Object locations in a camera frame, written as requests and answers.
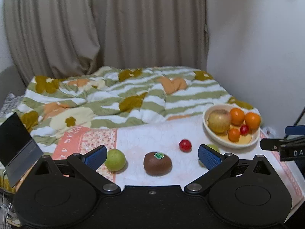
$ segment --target sticker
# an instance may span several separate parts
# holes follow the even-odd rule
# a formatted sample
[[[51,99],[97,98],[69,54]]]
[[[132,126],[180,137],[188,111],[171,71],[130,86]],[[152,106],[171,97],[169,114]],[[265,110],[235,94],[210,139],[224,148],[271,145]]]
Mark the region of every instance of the sticker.
[[[163,153],[161,153],[161,152],[155,153],[155,158],[156,158],[156,159],[160,160],[160,159],[162,159],[163,157],[164,157],[164,154],[163,154]]]

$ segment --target bowl rim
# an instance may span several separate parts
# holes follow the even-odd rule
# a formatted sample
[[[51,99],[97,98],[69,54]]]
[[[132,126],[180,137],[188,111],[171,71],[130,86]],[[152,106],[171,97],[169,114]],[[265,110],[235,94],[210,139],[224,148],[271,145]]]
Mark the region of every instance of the bowl rim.
[[[249,142],[248,144],[235,144],[235,143],[233,143],[233,142],[228,142],[228,141],[225,141],[225,140],[221,139],[220,137],[218,137],[217,134],[215,134],[215,133],[208,127],[208,125],[207,125],[207,123],[206,123],[206,121],[205,121],[205,114],[206,114],[206,112],[209,111],[210,109],[212,109],[213,107],[216,107],[216,106],[226,106],[226,107],[231,107],[231,108],[235,108],[235,107],[236,107],[236,108],[240,108],[240,107],[234,106],[234,105],[232,105],[232,104],[214,104],[214,105],[211,105],[211,106],[207,107],[206,110],[202,113],[202,120],[203,120],[203,125],[204,125],[205,129],[207,130],[208,134],[210,134],[210,136],[216,137],[217,140],[218,140],[219,142],[221,142],[222,145],[224,145],[224,146],[229,146],[229,145],[230,145],[230,146],[232,146],[232,147],[234,147],[234,148],[246,148],[246,147],[250,147],[250,146],[256,144],[256,142],[257,142],[257,141],[259,140],[259,138],[260,138],[260,127],[258,127],[257,131],[255,132],[255,133],[257,133],[256,138],[254,138],[254,140],[252,140],[252,141]]]

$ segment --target small orange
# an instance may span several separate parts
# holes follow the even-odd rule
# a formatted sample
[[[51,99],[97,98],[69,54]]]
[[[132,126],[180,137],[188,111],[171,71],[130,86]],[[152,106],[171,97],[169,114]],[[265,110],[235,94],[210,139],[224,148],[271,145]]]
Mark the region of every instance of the small orange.
[[[249,112],[245,116],[245,123],[250,129],[257,130],[260,126],[260,116],[256,113]]]
[[[231,123],[234,126],[240,126],[244,122],[245,114],[241,109],[239,108],[231,109],[230,115],[231,115]]]
[[[240,131],[235,129],[235,128],[232,128],[229,130],[229,133],[228,133],[228,139],[232,142],[238,142],[239,141],[239,137],[240,137]]]

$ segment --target beige curtain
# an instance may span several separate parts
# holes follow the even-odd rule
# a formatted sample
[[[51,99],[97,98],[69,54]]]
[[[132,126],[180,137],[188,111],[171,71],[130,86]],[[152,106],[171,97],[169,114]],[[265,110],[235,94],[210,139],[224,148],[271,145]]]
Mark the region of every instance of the beige curtain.
[[[25,82],[102,65],[206,69],[205,0],[4,0],[4,15]]]

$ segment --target pillow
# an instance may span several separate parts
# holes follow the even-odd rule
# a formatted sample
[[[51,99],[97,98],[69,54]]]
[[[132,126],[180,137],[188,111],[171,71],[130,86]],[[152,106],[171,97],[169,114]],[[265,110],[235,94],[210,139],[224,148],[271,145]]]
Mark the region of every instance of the pillow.
[[[24,95],[15,97],[13,93],[8,93],[3,103],[3,106],[0,109],[0,118],[6,116],[8,113],[11,113],[13,109],[18,107],[18,105],[21,103],[23,98]]]

